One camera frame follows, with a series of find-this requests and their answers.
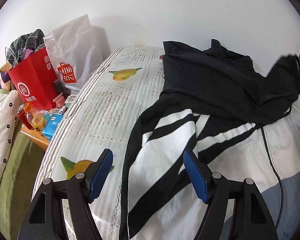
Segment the black white blue jacket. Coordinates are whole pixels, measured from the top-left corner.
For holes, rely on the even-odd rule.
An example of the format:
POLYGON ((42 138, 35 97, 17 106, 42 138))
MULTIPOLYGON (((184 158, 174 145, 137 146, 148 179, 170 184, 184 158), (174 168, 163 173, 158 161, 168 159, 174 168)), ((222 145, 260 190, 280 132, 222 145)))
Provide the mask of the black white blue jacket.
POLYGON ((136 121, 122 171, 119 239, 193 239, 206 205, 183 163, 254 180, 279 239, 300 226, 300 62, 282 56, 263 76, 219 41, 199 50, 164 42, 164 86, 136 121))

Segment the green bed blanket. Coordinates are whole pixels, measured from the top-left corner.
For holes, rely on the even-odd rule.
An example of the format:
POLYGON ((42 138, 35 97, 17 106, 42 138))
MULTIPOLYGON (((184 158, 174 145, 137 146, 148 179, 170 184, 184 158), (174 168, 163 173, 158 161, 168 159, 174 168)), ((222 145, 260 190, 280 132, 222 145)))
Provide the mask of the green bed blanket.
POLYGON ((0 185, 0 231, 6 239, 18 237, 44 156, 44 151, 21 132, 21 127, 19 123, 14 130, 0 185))

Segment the wooden nightstand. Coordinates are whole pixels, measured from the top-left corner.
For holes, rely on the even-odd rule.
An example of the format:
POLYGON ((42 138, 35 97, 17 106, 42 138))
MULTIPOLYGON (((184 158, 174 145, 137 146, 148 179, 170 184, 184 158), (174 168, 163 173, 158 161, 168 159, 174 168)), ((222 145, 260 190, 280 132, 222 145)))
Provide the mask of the wooden nightstand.
POLYGON ((25 125, 22 125, 20 131, 27 137, 29 137, 44 152, 47 150, 50 142, 46 139, 46 137, 44 137, 34 129, 29 130, 25 125))

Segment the blue tissue box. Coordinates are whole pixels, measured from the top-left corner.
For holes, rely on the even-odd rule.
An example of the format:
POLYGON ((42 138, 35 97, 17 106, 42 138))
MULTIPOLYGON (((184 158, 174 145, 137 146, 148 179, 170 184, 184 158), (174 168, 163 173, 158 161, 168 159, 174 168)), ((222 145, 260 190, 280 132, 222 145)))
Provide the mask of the blue tissue box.
POLYGON ((53 114, 50 119, 47 121, 46 126, 44 127, 42 134, 48 140, 51 141, 58 125, 60 124, 63 115, 53 114))

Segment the orange drink bottle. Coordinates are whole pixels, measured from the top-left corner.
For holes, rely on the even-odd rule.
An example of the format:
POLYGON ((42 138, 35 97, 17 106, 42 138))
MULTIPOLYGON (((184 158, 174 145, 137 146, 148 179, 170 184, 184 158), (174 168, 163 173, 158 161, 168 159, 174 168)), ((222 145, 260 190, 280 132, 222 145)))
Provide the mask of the orange drink bottle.
POLYGON ((29 124, 40 134, 46 126, 44 115, 30 103, 26 103, 23 107, 29 124))

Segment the fruit print tablecloth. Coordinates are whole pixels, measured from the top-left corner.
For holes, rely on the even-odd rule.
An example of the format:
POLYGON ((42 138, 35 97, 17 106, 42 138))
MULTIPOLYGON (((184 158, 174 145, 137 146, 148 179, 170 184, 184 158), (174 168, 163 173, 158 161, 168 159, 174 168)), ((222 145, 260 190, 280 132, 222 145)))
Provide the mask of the fruit print tablecloth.
POLYGON ((103 239, 118 239, 121 177, 131 130, 153 105, 164 85, 161 47, 126 46, 114 51, 92 75, 65 112, 55 131, 34 184, 45 178, 64 180, 61 159, 96 161, 106 148, 113 169, 90 209, 103 239))

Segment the white floral quilt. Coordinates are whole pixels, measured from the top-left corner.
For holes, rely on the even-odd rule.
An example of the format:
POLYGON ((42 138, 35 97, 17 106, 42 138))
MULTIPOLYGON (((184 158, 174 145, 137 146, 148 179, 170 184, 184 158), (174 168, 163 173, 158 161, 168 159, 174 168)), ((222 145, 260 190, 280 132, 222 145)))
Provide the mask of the white floral quilt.
POLYGON ((0 183, 10 156, 14 129, 18 123, 17 110, 22 99, 16 90, 0 89, 0 183))

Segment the pink bottle on nightstand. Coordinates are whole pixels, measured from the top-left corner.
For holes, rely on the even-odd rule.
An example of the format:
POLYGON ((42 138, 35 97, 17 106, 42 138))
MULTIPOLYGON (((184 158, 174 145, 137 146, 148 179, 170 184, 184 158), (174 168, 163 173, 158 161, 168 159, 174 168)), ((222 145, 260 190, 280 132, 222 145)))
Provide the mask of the pink bottle on nightstand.
POLYGON ((59 94, 57 97, 53 99, 53 102, 56 104, 57 108, 62 108, 65 105, 65 98, 63 93, 59 94))

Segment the red paper shopping bag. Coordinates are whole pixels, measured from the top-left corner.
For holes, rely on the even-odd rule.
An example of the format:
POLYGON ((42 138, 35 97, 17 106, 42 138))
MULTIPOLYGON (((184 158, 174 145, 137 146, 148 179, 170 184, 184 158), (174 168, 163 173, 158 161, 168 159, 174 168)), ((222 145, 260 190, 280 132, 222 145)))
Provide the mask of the red paper shopping bag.
POLYGON ((10 78, 23 102, 38 110, 56 107, 57 75, 45 48, 42 48, 9 70, 10 78))

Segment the plaid cloth in bag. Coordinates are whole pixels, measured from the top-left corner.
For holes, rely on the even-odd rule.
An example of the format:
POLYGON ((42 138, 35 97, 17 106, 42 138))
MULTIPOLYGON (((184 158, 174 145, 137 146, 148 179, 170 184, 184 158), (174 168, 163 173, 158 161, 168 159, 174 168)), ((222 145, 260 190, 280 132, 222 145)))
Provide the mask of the plaid cloth in bag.
POLYGON ((45 47, 44 33, 37 29, 32 33, 19 36, 6 48, 6 59, 12 67, 21 63, 25 59, 26 50, 36 52, 45 47))

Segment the white Miniso paper bag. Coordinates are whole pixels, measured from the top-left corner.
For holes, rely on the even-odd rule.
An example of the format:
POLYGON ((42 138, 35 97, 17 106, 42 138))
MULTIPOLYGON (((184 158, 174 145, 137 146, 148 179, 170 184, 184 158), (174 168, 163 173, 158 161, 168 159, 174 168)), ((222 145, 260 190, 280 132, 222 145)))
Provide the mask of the white Miniso paper bag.
POLYGON ((59 81, 73 94, 79 93, 103 62, 87 14, 51 31, 44 44, 59 81))

